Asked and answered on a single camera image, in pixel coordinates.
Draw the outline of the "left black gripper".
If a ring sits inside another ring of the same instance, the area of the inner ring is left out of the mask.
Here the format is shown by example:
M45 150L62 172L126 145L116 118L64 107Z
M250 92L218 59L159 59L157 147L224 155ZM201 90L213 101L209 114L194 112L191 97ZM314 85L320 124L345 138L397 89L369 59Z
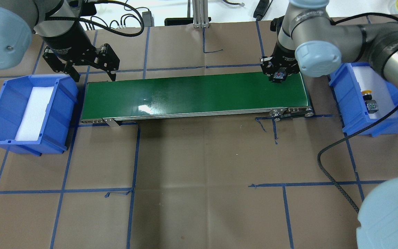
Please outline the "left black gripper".
M42 57L53 72L67 74L78 83L80 74L73 64L93 66L106 72L112 81L116 81L120 59L114 49L110 44L95 48L78 21L61 35L42 38L48 47L44 49Z

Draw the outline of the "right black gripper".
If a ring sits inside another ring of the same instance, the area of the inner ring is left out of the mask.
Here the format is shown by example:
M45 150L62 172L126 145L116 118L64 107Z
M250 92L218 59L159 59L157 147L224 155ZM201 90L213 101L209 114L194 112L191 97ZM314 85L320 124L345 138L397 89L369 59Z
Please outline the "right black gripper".
M295 50L288 49L281 44L275 44L271 56L262 56L259 62L262 73L268 77L271 82L275 82L274 75L279 68L286 68L286 76L300 72L300 67L295 58Z

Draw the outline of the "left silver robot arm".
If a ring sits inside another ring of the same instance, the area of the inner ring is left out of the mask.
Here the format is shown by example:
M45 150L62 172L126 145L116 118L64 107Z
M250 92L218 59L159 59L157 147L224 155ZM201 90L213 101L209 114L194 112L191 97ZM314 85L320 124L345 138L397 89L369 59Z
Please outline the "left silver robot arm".
M96 48L80 18L96 14L96 0L0 0L0 70L22 61L38 34L46 44L42 57L51 70L79 81L76 66L100 69L116 79L120 59L109 44Z

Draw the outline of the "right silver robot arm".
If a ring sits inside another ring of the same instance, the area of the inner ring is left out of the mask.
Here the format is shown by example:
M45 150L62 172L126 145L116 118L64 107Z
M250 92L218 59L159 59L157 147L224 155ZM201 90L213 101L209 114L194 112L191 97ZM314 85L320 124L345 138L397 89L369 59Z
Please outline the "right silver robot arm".
M262 57L262 72L272 82L292 73L321 77L341 63L367 62L386 81L398 88L398 18L384 13L391 22L338 26L326 11L328 0L290 0L286 14L272 21L277 42L269 57ZM359 249L398 249L398 178L376 186L358 207L341 185L323 167L321 156L328 149L382 123L398 105L371 125L319 151L317 163L324 175L343 194L358 214Z

